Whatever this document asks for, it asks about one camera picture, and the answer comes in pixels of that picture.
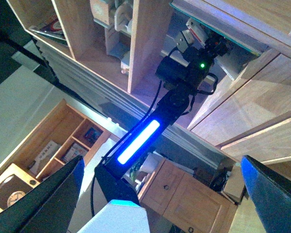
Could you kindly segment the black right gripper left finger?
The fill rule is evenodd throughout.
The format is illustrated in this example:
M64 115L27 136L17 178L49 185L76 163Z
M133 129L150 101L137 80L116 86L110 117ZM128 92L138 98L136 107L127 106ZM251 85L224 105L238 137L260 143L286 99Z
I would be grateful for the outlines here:
M65 233L76 208L84 176L77 156L0 213L0 233Z

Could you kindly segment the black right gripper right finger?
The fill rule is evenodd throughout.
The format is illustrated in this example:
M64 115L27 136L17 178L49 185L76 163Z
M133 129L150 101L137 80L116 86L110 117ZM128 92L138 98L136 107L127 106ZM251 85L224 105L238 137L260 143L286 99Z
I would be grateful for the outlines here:
M241 160L246 190L268 233L291 233L291 181L249 155Z

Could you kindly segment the black gripper body green led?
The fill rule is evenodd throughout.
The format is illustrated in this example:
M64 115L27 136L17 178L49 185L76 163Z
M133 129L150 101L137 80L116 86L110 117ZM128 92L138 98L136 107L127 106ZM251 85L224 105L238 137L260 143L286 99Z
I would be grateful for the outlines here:
M230 51L229 42L223 36L214 34L206 39L201 48L194 46L194 37L190 31L181 31L176 37L176 46L160 62L156 75L166 84L176 86L180 82L198 88L207 78L212 77L213 87L218 77L210 73L214 60Z

